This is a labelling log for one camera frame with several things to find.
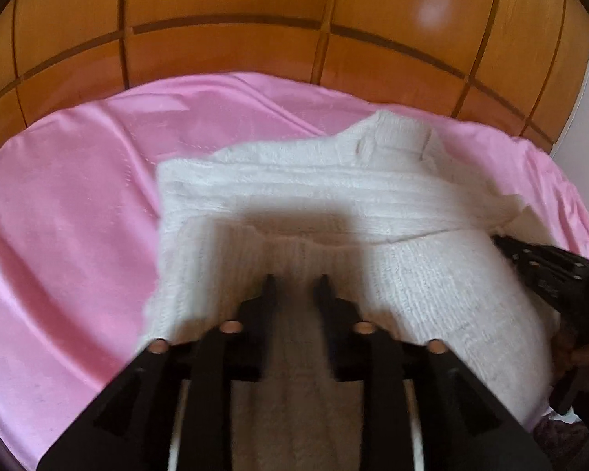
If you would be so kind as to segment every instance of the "pink fabric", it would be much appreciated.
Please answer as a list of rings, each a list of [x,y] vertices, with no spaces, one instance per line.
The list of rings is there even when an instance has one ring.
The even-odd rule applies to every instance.
[[[132,356],[157,275],[155,164],[341,131],[373,105],[257,74],[157,81],[58,111],[0,150],[0,435],[28,469]],[[386,105],[520,193],[589,256],[589,214],[530,142]]]

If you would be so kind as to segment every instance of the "wooden headboard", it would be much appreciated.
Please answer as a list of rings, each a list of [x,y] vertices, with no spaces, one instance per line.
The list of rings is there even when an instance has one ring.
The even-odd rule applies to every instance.
[[[588,58],[578,0],[11,0],[0,147],[51,111],[141,83],[258,71],[493,125],[549,151]]]

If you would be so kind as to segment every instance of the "black plastic part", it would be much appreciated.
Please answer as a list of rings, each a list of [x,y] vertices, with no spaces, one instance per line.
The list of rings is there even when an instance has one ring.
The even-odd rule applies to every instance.
[[[166,471],[183,379],[192,379],[178,469],[229,471],[231,380],[259,380],[276,305],[275,279],[240,305],[242,331],[208,331],[167,352],[142,351],[46,452],[39,471]]]
[[[404,378],[414,382],[428,471],[551,469],[532,437],[451,350],[433,354],[379,327],[358,333],[356,305],[336,298],[327,276],[315,286],[315,301],[334,376],[364,381],[362,471],[414,469]]]
[[[563,316],[577,332],[576,346],[589,343],[589,260],[554,246],[528,244],[496,235],[493,242],[510,258],[528,288]],[[559,380],[550,406],[565,414],[585,383],[585,369]]]

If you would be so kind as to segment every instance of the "bed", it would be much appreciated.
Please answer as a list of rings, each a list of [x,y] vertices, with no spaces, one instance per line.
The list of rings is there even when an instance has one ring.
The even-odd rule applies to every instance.
[[[335,134],[386,107],[589,256],[589,214],[545,153],[588,57],[578,0],[9,0],[0,452],[34,469],[133,354],[171,157]]]

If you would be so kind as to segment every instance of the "white knitted cloth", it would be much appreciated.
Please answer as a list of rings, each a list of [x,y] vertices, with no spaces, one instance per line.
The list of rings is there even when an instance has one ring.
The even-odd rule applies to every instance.
[[[140,346],[198,338],[267,273],[280,281],[265,379],[234,387],[235,469],[357,468],[360,386],[331,380],[311,302],[324,273],[395,336],[446,341],[520,422],[543,412],[553,313],[488,232],[550,236],[425,124],[381,111],[334,137],[173,159],[157,175],[160,281]]]

